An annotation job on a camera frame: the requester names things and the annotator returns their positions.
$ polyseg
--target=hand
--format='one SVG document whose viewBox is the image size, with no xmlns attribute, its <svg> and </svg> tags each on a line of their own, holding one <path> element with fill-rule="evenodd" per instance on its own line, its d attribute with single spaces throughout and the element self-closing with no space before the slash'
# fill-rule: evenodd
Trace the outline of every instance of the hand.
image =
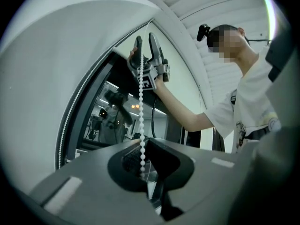
<svg viewBox="0 0 300 225">
<path fill-rule="evenodd" d="M 129 57 L 128 57 L 128 61 L 132 58 L 132 56 L 134 55 L 134 53 L 137 51 L 137 47 L 134 47 L 133 50 L 130 51 Z"/>
<path fill-rule="evenodd" d="M 156 77 L 155 85 L 156 85 L 156 90 L 153 90 L 155 93 L 159 92 L 159 90 L 165 86 L 162 75 Z"/>
<path fill-rule="evenodd" d="M 133 56 L 134 53 L 137 51 L 137 49 L 138 49 L 138 48 L 135 46 L 135 47 L 133 48 L 133 50 L 130 51 L 130 54 L 129 54 L 129 57 L 128 57 L 128 61 L 132 58 L 132 56 Z M 158 92 L 158 90 L 159 90 L 160 88 L 162 88 L 162 87 L 165 86 L 165 83 L 164 83 L 164 81 L 163 81 L 163 76 L 162 76 L 162 75 L 158 76 L 158 77 L 155 79 L 155 84 L 156 84 L 156 90 L 154 90 L 155 93 Z"/>
</svg>

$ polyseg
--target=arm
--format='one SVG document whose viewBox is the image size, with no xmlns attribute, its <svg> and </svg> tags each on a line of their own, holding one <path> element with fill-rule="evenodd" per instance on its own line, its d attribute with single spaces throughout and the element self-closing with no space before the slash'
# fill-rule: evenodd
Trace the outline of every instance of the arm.
<svg viewBox="0 0 300 225">
<path fill-rule="evenodd" d="M 174 95 L 167 89 L 161 78 L 157 78 L 157 89 L 154 91 L 162 100 L 172 116 L 188 131 L 195 132 L 212 128 L 213 124 L 204 114 L 194 114 L 186 108 Z"/>
<path fill-rule="evenodd" d="M 129 112 L 122 106 L 120 108 L 120 114 L 123 116 L 125 123 L 130 126 L 133 123 L 132 117 L 130 116 Z"/>
</svg>

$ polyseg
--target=white t-shirt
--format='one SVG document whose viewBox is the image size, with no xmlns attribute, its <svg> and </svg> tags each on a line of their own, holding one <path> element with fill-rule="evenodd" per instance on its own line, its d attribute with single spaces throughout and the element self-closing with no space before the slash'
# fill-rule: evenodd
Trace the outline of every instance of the white t-shirt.
<svg viewBox="0 0 300 225">
<path fill-rule="evenodd" d="M 204 112 L 223 138 L 234 130 L 232 153 L 240 151 L 249 140 L 260 140 L 269 131 L 281 128 L 266 96 L 272 85 L 268 78 L 272 66 L 265 60 L 267 52 L 268 47 L 259 52 L 258 61 L 241 78 L 236 90 Z"/>
</svg>

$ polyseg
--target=gray surface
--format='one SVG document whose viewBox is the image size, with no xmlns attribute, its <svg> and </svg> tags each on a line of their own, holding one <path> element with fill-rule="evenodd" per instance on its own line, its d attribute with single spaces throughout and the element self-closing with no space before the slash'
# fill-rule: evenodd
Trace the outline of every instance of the gray surface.
<svg viewBox="0 0 300 225">
<path fill-rule="evenodd" d="M 285 67 L 266 92 L 282 127 L 300 125 L 300 66 L 298 49 L 294 48 Z"/>
<path fill-rule="evenodd" d="M 223 176 L 221 182 L 210 184 L 215 187 L 215 190 L 213 193 L 206 194 L 205 201 L 199 200 L 196 206 L 167 224 L 227 224 L 232 204 L 248 173 L 253 149 L 257 145 L 258 142 L 250 142 L 243 148 L 242 152 L 236 156 L 234 167 L 229 170 L 226 176 Z M 194 196 L 199 196 L 199 193 L 201 193 L 200 188 Z"/>
<path fill-rule="evenodd" d="M 213 158 L 235 162 L 238 157 L 237 154 L 201 150 L 177 143 L 168 143 L 168 146 L 195 160 L 195 170 L 187 184 L 183 188 L 169 192 L 172 205 L 183 211 L 188 211 L 212 193 L 220 182 L 226 179 L 228 172 L 232 169 L 212 163 Z"/>
<path fill-rule="evenodd" d="M 240 154 L 226 154 L 187 147 L 163 139 L 159 142 L 189 156 L 195 161 L 195 171 L 187 184 L 169 192 L 173 206 L 185 212 L 174 224 L 206 223 L 227 219 L 232 202 L 243 182 L 255 143 L 249 143 Z M 31 197 L 41 204 L 69 176 L 83 180 L 77 192 L 67 202 L 59 217 L 77 224 L 160 224 L 163 219 L 155 213 L 145 193 L 123 190 L 108 174 L 107 163 L 116 152 L 138 140 L 117 144 L 87 154 L 65 165 L 42 181 Z M 213 158 L 234 162 L 233 168 L 211 162 Z"/>
<path fill-rule="evenodd" d="M 64 206 L 59 217 L 77 225 L 143 224 L 163 222 L 145 193 L 128 192 L 109 176 L 107 163 L 116 152 L 138 140 L 95 150 L 81 155 L 43 180 L 30 194 L 38 204 L 69 176 L 83 180 L 77 192 Z"/>
</svg>

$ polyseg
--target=black frame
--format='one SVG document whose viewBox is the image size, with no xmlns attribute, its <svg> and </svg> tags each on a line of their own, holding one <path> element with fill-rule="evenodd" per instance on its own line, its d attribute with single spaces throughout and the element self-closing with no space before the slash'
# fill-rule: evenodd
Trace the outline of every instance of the black frame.
<svg viewBox="0 0 300 225">
<path fill-rule="evenodd" d="M 225 152 L 224 139 L 215 128 L 212 130 L 212 150 Z"/>
<path fill-rule="evenodd" d="M 86 92 L 83 93 L 81 104 L 77 109 L 76 116 L 73 118 L 74 123 L 67 132 L 67 151 L 66 158 L 72 160 L 75 158 L 76 148 L 79 148 L 83 141 L 83 135 L 85 132 L 85 126 L 89 120 L 89 114 L 91 113 L 94 103 L 97 99 L 99 91 L 104 87 L 106 79 L 112 69 L 113 65 L 117 61 L 118 56 L 111 53 L 100 69 L 98 74 L 95 74 L 95 78 L 91 79 L 90 86 L 87 87 Z"/>
</svg>

